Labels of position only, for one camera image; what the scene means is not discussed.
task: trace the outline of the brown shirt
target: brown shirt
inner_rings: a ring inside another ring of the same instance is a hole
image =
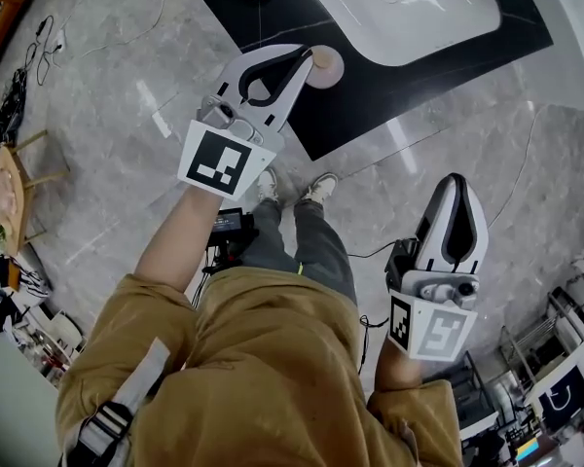
[[[366,407],[358,328],[350,300],[291,273],[223,271],[197,311],[129,275],[63,378],[59,440],[113,397],[158,337],[171,356],[130,429],[136,466],[461,465],[447,382],[375,393]]]

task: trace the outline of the white sink basin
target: white sink basin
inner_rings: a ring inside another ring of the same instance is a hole
[[[496,30],[495,0],[319,0],[366,58],[401,66]]]

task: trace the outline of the white round object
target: white round object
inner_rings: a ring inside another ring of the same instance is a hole
[[[344,60],[338,51],[326,45],[316,45],[311,51],[313,68],[305,83],[319,90],[330,89],[344,76]]]

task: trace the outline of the green wall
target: green wall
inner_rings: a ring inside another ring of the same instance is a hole
[[[56,389],[0,335],[0,467],[53,467]]]

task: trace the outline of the shoe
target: shoe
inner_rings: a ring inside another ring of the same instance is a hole
[[[301,200],[313,200],[318,204],[324,204],[324,201],[333,194],[338,186],[338,177],[333,173],[326,173],[318,178],[308,188],[307,193]]]
[[[260,202],[267,198],[279,202],[279,195],[276,192],[276,175],[271,168],[267,167],[258,177],[257,190]]]

